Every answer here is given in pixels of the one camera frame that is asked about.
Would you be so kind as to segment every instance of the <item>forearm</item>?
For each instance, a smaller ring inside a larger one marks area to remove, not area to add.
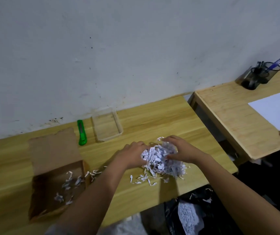
[[[244,234],[280,234],[280,212],[220,166],[210,155],[196,160]]]
[[[124,172],[125,167],[114,159],[61,215],[57,225],[76,234],[96,234]]]

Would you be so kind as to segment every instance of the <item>wood grain surface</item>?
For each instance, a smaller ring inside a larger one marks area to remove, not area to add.
[[[248,103],[279,92],[280,72],[256,90],[228,82],[198,90],[194,96],[240,154],[258,159],[280,150],[280,136],[278,130]]]
[[[117,150],[132,141],[156,142],[160,136],[178,135],[201,150],[211,154],[229,172],[237,168],[206,129],[182,96],[174,97],[118,112],[124,129],[122,136],[108,142],[97,143],[91,119],[84,125],[88,142],[78,146],[81,156],[90,168],[98,169]],[[0,234],[43,234],[55,220],[28,224],[31,195],[32,165],[28,152],[28,139],[56,133],[73,127],[77,138],[77,123],[68,123],[0,140]],[[158,205],[208,183],[201,171],[190,165],[184,180],[171,179],[156,186],[148,183],[131,184],[130,175],[137,177],[142,169],[126,171],[114,195],[103,226]]]

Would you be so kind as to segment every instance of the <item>white paper sheet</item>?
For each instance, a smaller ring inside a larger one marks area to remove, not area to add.
[[[280,93],[248,104],[276,129],[280,130]]]

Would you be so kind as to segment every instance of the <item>box flap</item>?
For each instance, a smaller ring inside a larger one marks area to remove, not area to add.
[[[28,141],[35,175],[82,160],[73,128]]]

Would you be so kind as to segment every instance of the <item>pen holder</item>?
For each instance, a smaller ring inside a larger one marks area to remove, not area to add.
[[[277,65],[275,68],[272,70],[269,69],[269,67],[272,65],[272,62],[266,62],[263,65],[263,72],[262,73],[268,73],[268,76],[265,77],[265,80],[263,82],[260,82],[262,84],[268,83],[271,78],[280,71],[280,65]]]
[[[261,73],[255,73],[256,68],[252,68],[248,76],[243,80],[241,86],[248,90],[255,90],[260,83],[267,83],[268,72],[262,70]]]

